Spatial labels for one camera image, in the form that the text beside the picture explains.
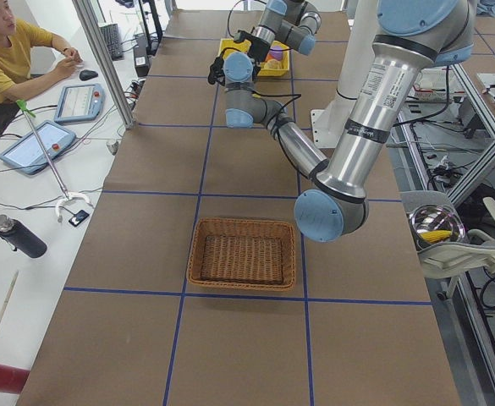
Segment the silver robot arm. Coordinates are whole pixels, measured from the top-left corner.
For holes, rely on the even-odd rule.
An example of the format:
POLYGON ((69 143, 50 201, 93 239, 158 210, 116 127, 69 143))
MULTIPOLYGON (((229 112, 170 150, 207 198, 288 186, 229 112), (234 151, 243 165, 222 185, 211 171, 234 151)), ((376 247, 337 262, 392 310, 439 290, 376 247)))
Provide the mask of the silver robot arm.
POLYGON ((268 45, 279 41, 302 55, 309 55, 321 25, 321 15, 308 1, 269 0, 251 34, 268 45))
POLYGON ((268 2, 258 25, 234 36, 236 43, 248 41, 249 49, 222 53, 214 60, 208 80, 225 89, 227 125, 265 126, 291 165, 312 182, 294 205, 296 224, 308 239, 331 242, 365 223, 365 181, 412 85, 423 69, 470 56, 475 16, 473 1, 379 2, 374 60, 331 156, 305 136, 284 105, 255 90, 275 41, 304 55, 312 51, 322 19, 311 3, 268 2))

